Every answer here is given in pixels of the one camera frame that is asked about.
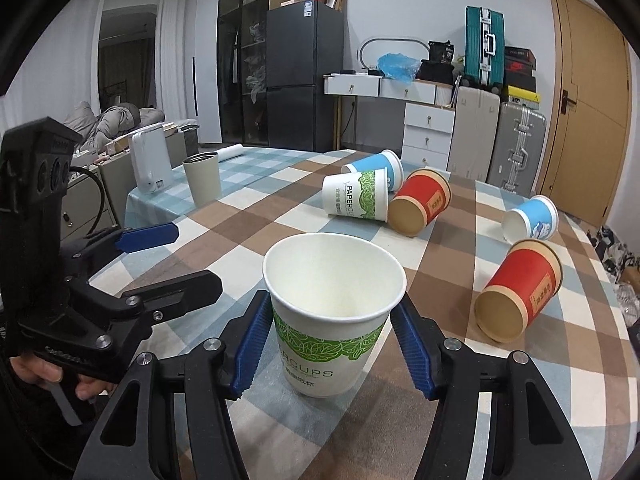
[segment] plaid tablecloth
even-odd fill
[[[220,162],[222,196],[230,195],[252,182],[314,155],[317,153],[275,148],[246,148],[244,155]],[[266,192],[276,191],[269,187],[269,180],[262,184]],[[133,228],[163,224],[172,222],[194,209],[184,167],[178,166],[174,169],[174,183],[161,192],[145,194],[140,193],[136,187],[129,193],[124,224],[125,227]]]
[[[287,170],[178,219],[174,244],[126,255],[93,283],[118,294],[200,269],[222,278],[224,293],[215,305],[154,328],[141,350],[162,358],[218,336],[229,319],[244,312],[264,288],[260,266],[276,241],[301,232],[371,240],[402,263],[415,306],[445,335],[487,354],[527,351],[574,428],[592,476],[611,478],[635,443],[637,363],[612,286],[582,230],[561,215],[551,245],[562,261],[562,288],[520,339],[497,344],[478,329],[471,306],[508,250],[500,233],[504,211],[523,199],[443,173],[452,190],[449,208],[416,238],[381,222],[327,216],[322,179],[361,156],[301,154],[305,160]],[[414,389],[387,323],[358,383],[329,399],[304,397],[289,386],[271,330],[254,384],[230,406],[230,415],[252,480],[388,480],[413,478],[435,409],[435,402]],[[469,479],[482,478],[489,414],[490,394],[481,394]],[[183,412],[177,420],[182,466],[188,470]]]

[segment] gray suitcase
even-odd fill
[[[487,183],[529,196],[545,140],[546,119],[530,108],[502,103]]]
[[[484,182],[494,149],[500,111],[496,94],[460,87],[447,171]]]

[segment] beige tumbler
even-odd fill
[[[188,156],[183,161],[189,190],[196,207],[202,207],[222,195],[220,168],[216,152],[203,152]]]

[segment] door frame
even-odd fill
[[[607,16],[606,13],[604,13],[602,10],[598,9],[597,7],[594,7],[593,4],[590,4],[585,0],[579,0],[579,1],[591,7],[591,9],[595,10],[596,12],[599,12],[601,15],[603,15],[605,18],[611,21],[610,17]],[[547,179],[551,177],[548,174],[548,169],[549,169],[549,162],[551,160],[553,148],[556,141],[559,143],[559,146],[562,146],[564,143],[564,137],[565,137],[564,132],[557,132],[558,119],[559,119],[559,113],[560,113],[560,92],[562,91],[562,40],[560,35],[560,13],[558,10],[557,0],[551,0],[551,8],[553,10],[553,15],[554,15],[554,31],[555,31],[555,42],[556,42],[556,76],[554,81],[554,97],[553,97],[554,101],[553,101],[553,108],[551,111],[551,117],[549,120],[549,134],[546,139],[544,155],[542,158],[542,165],[540,166],[540,173],[538,175],[538,179],[536,181],[536,186],[535,186],[535,190],[537,194],[544,194],[546,196],[549,196],[550,192],[548,189],[545,189],[545,188],[548,188],[548,186],[553,184],[552,182],[547,181]],[[626,49],[625,49],[626,77],[628,81],[628,91],[627,91],[628,104],[626,108],[625,140],[623,145],[622,159],[620,160],[620,165],[618,167],[614,188],[611,192],[611,196],[609,197],[609,202],[607,203],[607,209],[605,214],[602,217],[601,224],[605,223],[605,220],[608,218],[609,213],[611,212],[611,205],[613,204],[613,199],[616,196],[616,191],[618,190],[618,186],[620,184],[620,176],[622,174],[622,168],[625,164],[626,150],[628,149],[629,134],[631,130],[631,108],[633,105],[634,82],[631,79],[631,57],[629,54],[629,44],[624,34],[622,35],[622,37],[625,41],[625,46],[626,46]]]

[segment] white desk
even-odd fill
[[[406,101],[402,160],[446,171],[456,111],[445,108],[452,87],[431,81],[400,81],[367,74],[331,74],[324,77],[324,93],[353,96],[354,140],[357,128],[358,97],[382,97]]]

